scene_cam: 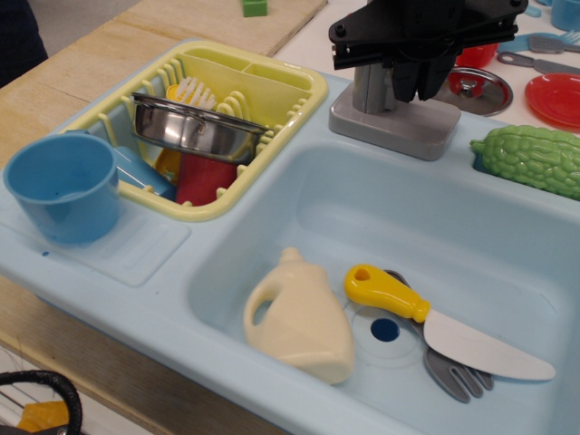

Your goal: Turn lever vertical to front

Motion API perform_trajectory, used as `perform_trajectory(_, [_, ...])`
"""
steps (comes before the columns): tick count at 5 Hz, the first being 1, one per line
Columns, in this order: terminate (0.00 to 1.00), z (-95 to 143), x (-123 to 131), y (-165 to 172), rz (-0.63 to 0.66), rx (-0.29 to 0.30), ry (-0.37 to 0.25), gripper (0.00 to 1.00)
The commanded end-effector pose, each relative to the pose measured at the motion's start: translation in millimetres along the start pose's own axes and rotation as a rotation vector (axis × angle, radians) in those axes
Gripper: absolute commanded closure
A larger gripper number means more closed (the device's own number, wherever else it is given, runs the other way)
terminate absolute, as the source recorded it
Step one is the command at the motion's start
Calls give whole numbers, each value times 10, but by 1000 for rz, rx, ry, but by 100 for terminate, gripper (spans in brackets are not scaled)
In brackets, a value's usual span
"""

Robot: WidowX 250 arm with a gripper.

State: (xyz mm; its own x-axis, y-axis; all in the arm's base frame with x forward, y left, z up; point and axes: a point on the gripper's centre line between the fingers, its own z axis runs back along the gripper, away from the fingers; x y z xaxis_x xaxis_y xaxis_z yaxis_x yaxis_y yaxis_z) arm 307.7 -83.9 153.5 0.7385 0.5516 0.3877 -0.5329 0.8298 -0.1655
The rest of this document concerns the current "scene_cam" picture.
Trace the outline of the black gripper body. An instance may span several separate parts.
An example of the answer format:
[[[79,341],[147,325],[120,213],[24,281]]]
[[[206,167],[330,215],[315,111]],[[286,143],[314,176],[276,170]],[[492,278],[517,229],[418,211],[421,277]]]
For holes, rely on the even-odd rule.
[[[527,1],[370,1],[332,24],[336,70],[427,62],[511,41]]]

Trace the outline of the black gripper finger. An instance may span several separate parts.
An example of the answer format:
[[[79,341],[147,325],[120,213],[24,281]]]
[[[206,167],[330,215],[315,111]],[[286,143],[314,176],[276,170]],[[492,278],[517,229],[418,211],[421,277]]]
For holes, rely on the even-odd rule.
[[[397,101],[412,101],[421,94],[421,74],[423,63],[395,60],[391,68],[391,81]]]
[[[433,98],[453,69],[457,52],[453,47],[421,47],[417,94],[421,101]]]

